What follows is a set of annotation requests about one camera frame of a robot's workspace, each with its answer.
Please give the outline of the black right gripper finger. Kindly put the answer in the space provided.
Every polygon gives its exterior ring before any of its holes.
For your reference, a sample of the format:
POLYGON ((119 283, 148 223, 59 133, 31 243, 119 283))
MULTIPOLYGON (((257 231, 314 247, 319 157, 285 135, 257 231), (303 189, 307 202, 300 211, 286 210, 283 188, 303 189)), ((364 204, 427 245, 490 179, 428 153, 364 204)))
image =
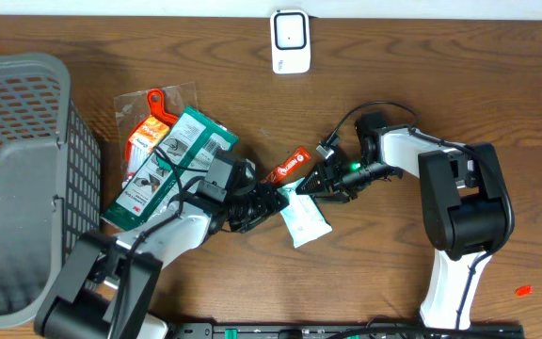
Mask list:
POLYGON ((319 195, 328 192, 327 172, 324 169, 312 169, 295 189, 298 195, 319 195))
POLYGON ((316 195, 315 199, 320 203, 348 203, 351 201, 351 197, 343 193, 316 195))

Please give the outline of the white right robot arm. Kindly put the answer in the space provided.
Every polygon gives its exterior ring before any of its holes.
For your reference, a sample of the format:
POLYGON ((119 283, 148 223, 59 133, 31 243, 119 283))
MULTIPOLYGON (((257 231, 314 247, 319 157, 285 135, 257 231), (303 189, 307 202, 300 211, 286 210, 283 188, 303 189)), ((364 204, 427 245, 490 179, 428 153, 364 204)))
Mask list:
POLYGON ((318 201, 347 203, 372 182, 419 180, 422 221, 434 248, 430 284, 419 314, 426 327, 467 330, 486 264, 515 227, 513 205, 490 143, 430 137, 410 125, 387 125, 382 112, 355 122, 360 159, 349 161, 337 134, 320 142, 317 163, 296 188, 318 201))

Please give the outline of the pale green small packet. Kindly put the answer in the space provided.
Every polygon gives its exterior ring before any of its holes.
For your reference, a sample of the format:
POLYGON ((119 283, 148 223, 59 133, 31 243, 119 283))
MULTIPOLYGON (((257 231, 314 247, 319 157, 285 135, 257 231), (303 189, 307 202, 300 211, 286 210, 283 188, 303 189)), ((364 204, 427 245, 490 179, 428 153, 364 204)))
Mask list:
POLYGON ((316 203, 309 195, 298 195, 295 189, 303 178, 279 188, 279 193, 288 200, 288 206, 280 211, 293 239, 294 247, 318 239, 332 231, 316 203))

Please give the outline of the green packaged item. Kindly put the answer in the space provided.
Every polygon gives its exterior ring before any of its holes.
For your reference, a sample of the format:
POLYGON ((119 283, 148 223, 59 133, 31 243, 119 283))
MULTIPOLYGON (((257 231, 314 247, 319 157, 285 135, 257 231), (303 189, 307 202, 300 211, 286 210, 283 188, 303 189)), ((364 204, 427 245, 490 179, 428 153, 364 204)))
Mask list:
POLYGON ((186 107, 102 219, 129 231, 162 214, 180 187, 204 175, 215 154, 231 150, 238 140, 237 135, 194 107, 186 107))

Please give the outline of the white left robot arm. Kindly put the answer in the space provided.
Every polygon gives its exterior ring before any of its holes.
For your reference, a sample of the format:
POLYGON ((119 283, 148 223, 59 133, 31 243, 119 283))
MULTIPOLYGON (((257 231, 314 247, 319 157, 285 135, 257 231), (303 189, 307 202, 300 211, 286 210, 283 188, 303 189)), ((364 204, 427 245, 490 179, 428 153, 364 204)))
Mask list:
POLYGON ((230 189, 201 176, 172 197, 164 214, 114 237, 79 237, 35 318, 44 338, 136 338, 165 266, 228 224, 245 233, 288 201, 269 183, 230 189))

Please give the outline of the red snack stick packet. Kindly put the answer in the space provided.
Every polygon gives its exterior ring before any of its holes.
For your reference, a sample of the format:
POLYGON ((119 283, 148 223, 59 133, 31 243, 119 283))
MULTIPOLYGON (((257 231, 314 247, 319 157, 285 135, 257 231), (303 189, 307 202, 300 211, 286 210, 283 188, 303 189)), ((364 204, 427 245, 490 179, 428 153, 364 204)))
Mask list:
POLYGON ((298 147, 283 164, 275 167, 264 179, 262 179, 262 182, 271 183, 273 185, 278 184, 310 160, 311 154, 304 147, 298 147))

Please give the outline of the red packaged item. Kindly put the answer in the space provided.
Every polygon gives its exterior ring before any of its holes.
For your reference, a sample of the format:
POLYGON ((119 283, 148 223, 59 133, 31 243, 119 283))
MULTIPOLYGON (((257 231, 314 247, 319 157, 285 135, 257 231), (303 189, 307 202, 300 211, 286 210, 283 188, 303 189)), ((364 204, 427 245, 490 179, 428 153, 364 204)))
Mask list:
POLYGON ((198 107, 196 86, 185 83, 123 94, 115 98, 114 106, 120 135, 122 186, 126 186, 184 109, 198 107))

